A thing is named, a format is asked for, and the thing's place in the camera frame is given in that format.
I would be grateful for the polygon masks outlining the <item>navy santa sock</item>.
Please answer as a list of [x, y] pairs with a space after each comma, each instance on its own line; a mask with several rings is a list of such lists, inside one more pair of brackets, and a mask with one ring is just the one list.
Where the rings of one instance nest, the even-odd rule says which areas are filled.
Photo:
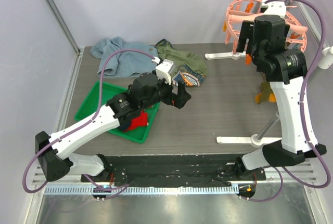
[[131, 129], [131, 126], [132, 126], [132, 122], [129, 121], [127, 123], [124, 123], [124, 124], [120, 125], [117, 129], [119, 131], [126, 132], [126, 131]]

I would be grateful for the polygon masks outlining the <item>olive orange sock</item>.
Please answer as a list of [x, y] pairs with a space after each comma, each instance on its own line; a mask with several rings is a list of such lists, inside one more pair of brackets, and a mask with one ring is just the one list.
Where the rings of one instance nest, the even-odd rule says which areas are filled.
[[261, 92], [256, 95], [255, 97], [255, 102], [257, 104], [261, 104], [263, 102], [271, 102], [275, 103], [276, 98], [273, 93], [273, 90], [271, 89], [270, 83], [269, 82], [263, 82], [261, 83]]

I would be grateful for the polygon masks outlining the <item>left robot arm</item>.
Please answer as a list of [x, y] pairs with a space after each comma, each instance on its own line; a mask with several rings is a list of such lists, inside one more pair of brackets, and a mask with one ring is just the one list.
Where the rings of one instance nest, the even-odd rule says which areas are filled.
[[82, 174], [107, 181], [111, 168], [103, 155], [79, 155], [75, 150], [111, 129], [128, 124], [142, 110], [159, 102], [181, 109], [190, 99], [184, 82], [179, 82], [174, 93], [173, 85], [166, 79], [152, 73], [142, 74], [125, 92], [113, 96], [92, 115], [59, 132], [48, 135], [42, 131], [35, 136], [36, 156], [46, 180], [53, 182], [65, 175]]

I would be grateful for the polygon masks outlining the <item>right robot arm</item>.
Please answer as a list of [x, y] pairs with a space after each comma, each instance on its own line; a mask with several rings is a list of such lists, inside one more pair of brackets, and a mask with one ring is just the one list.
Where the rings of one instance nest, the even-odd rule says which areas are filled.
[[306, 98], [307, 69], [304, 53], [286, 49], [289, 25], [277, 15], [260, 15], [242, 22], [237, 51], [246, 51], [257, 71], [265, 75], [276, 98], [281, 139], [238, 159], [235, 174], [246, 180], [261, 167], [287, 167], [327, 152], [312, 129]]

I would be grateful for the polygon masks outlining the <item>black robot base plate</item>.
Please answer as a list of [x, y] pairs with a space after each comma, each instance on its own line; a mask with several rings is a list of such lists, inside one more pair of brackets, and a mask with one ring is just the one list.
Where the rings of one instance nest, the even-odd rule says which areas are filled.
[[265, 181], [263, 168], [241, 172], [238, 154], [125, 155], [102, 159], [106, 171], [94, 182], [130, 187], [220, 187], [233, 181]]

